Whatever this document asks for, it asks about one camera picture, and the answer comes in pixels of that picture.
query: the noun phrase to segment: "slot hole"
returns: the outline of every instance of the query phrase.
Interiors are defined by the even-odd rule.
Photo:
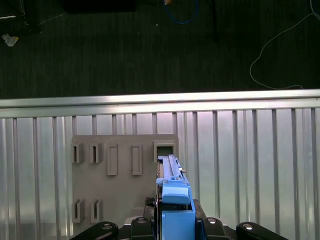
[[[93,146],[93,162],[97,163],[97,147]]]
[[[76,146],[73,147],[73,159],[74,159],[74,162],[76,163],[77,162],[77,147]]]

